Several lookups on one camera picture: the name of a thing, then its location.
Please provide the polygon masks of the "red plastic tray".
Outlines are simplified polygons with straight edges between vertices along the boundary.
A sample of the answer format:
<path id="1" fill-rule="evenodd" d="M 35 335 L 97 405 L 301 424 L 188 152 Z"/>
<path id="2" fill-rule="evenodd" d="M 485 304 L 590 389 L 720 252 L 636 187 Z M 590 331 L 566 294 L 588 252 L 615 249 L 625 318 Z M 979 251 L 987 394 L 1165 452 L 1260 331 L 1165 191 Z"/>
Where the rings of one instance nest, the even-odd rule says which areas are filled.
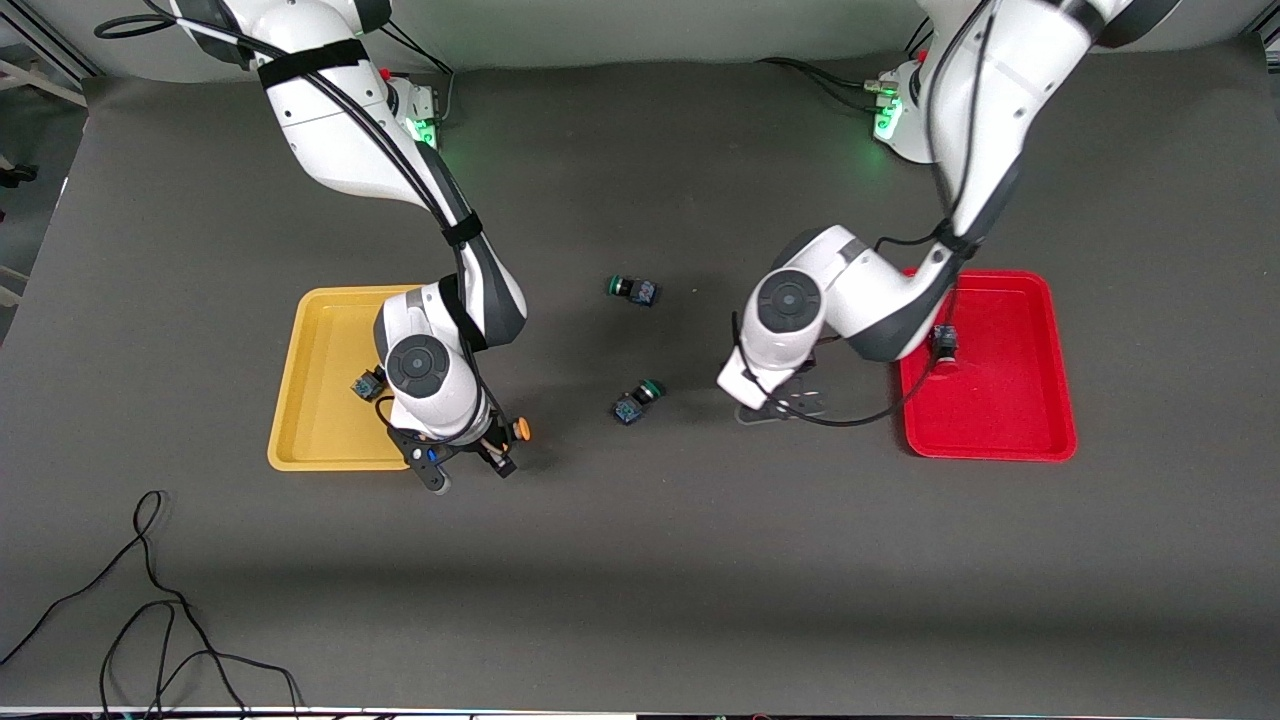
<path id="1" fill-rule="evenodd" d="M 1064 462 L 1076 452 L 1050 284 L 1030 272 L 960 275 L 957 347 L 902 410 L 908 447 L 934 459 Z"/>

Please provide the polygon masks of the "aluminium frame strut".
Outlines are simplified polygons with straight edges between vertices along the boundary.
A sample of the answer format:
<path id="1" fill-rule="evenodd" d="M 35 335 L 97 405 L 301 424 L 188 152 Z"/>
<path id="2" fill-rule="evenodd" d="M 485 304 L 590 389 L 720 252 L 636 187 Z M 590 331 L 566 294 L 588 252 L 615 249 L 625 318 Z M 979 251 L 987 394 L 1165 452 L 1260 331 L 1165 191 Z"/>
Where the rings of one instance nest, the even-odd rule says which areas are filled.
<path id="1" fill-rule="evenodd" d="M 100 74 L 28 0 L 0 0 L 0 94 L 33 88 L 86 109 L 83 82 Z"/>

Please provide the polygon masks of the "yellow plastic tray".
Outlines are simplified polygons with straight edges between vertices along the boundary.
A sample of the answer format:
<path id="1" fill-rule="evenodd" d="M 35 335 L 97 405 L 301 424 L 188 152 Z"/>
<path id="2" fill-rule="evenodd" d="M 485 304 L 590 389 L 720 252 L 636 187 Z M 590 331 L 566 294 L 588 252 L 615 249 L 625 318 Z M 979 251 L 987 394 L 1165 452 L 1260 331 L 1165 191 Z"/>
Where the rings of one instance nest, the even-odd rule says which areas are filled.
<path id="1" fill-rule="evenodd" d="M 298 302 L 268 461 L 278 471 L 401 471 L 401 451 L 351 386 L 374 369 L 375 316 L 404 284 L 321 287 Z"/>

